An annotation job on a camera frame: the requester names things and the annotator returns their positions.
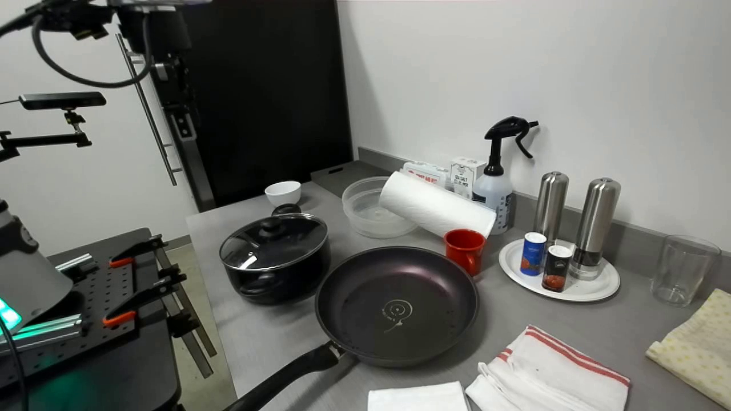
white towel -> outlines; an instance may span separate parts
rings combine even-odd
[[[537,327],[478,369],[465,394],[481,411],[622,411],[631,388],[627,377]]]
[[[367,393],[367,411],[467,411],[458,382]]]

towel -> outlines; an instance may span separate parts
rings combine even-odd
[[[646,355],[731,408],[731,294],[712,290],[703,305]]]
[[[467,411],[458,382],[367,393],[367,411]]]
[[[481,411],[622,411],[631,388],[627,377],[537,327],[478,369],[465,394]]]

pot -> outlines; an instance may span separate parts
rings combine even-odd
[[[302,299],[318,290],[329,270],[326,223],[286,202],[230,233],[220,258],[230,284],[248,302]]]

frying pan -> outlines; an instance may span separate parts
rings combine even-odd
[[[229,411],[265,407],[294,379],[334,368],[342,354],[376,368],[425,362],[467,331],[478,290],[465,271],[438,254],[381,246],[334,270],[316,302],[329,342],[294,359]]]

pepper shaker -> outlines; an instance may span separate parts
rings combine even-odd
[[[601,246],[609,233],[614,206],[622,185],[613,177],[595,177],[589,183],[585,207],[575,233],[575,255],[571,271],[578,279],[595,279],[601,267]]]
[[[567,174],[550,171],[550,174],[543,174],[542,177],[533,230],[543,233],[549,246],[554,242],[554,234],[561,223],[567,187],[569,187]]]

